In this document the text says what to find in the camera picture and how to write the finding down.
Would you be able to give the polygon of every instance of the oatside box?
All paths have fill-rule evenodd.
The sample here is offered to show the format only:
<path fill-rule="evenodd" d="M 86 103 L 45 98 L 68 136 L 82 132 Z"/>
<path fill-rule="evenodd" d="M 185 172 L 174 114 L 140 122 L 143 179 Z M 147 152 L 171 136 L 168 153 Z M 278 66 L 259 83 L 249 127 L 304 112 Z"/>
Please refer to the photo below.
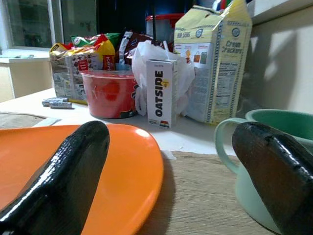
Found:
<path fill-rule="evenodd" d="M 177 60 L 147 61 L 147 113 L 152 125 L 171 128 L 176 122 Z"/>

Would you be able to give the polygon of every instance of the snack bag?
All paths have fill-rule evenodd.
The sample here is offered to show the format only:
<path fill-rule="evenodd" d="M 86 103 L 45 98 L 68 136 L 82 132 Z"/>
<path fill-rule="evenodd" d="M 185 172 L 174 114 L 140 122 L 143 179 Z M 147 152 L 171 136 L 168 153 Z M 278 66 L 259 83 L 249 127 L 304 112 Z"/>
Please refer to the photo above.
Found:
<path fill-rule="evenodd" d="M 194 62 L 187 116 L 218 123 L 236 114 L 252 21 L 246 1 L 223 13 L 193 6 L 175 25 L 175 52 Z"/>
<path fill-rule="evenodd" d="M 87 103 L 80 71 L 115 70 L 114 47 L 102 34 L 93 38 L 87 45 L 85 42 L 76 44 L 83 47 L 72 47 L 55 44 L 50 49 L 50 62 L 54 89 L 57 97 L 68 97 L 72 102 Z"/>
<path fill-rule="evenodd" d="M 131 70 L 133 56 L 138 43 L 145 42 L 146 40 L 152 41 L 153 38 L 145 34 L 126 31 L 119 46 L 119 51 L 115 55 L 116 70 Z M 154 44 L 164 48 L 162 42 L 156 41 Z"/>

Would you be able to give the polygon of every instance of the wall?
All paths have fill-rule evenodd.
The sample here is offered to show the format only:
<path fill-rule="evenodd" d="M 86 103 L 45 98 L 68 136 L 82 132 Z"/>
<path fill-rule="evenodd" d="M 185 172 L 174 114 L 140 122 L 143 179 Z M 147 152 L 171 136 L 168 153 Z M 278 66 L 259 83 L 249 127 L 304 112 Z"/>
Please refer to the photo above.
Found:
<path fill-rule="evenodd" d="M 313 7 L 254 26 L 241 95 L 258 105 L 313 113 Z"/>

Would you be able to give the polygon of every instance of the nutrition label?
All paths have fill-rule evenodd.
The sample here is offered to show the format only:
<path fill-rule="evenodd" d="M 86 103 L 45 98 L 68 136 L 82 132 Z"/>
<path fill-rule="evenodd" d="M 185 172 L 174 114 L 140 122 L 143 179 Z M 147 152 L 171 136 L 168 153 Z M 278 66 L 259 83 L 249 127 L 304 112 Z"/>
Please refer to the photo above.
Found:
<path fill-rule="evenodd" d="M 216 107 L 227 108 L 232 95 L 238 63 L 221 62 L 217 83 Z"/>

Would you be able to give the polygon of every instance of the chip bag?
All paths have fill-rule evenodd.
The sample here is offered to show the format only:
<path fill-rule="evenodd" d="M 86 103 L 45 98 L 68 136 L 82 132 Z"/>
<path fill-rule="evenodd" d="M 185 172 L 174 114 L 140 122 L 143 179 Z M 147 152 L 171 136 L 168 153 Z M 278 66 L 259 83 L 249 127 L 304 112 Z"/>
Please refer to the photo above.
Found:
<path fill-rule="evenodd" d="M 87 103 L 80 71 L 115 70 L 115 50 L 104 34 L 91 37 L 88 44 L 71 47 L 56 43 L 50 49 L 50 62 L 57 97 L 68 97 L 72 102 Z"/>

